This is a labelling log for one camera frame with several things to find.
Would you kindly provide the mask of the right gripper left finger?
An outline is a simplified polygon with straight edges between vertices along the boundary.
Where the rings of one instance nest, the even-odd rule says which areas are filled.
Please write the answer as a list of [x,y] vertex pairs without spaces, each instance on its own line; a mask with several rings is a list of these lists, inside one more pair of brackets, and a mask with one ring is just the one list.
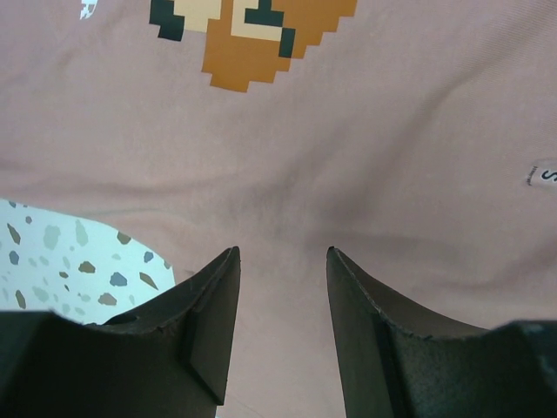
[[213,417],[225,402],[240,251],[101,325],[1,315],[4,417]]

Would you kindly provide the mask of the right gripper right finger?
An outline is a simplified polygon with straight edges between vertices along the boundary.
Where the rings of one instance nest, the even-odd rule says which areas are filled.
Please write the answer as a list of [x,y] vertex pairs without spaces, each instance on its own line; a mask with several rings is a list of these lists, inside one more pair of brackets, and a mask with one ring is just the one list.
[[327,292],[349,417],[553,417],[556,324],[453,320],[332,247]]

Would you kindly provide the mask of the pink printed t-shirt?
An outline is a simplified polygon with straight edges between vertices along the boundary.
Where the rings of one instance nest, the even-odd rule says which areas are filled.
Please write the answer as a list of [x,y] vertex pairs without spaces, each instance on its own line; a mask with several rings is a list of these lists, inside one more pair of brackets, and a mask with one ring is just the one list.
[[222,417],[345,413],[336,246],[476,327],[556,316],[553,1],[4,1],[1,196],[242,287]]

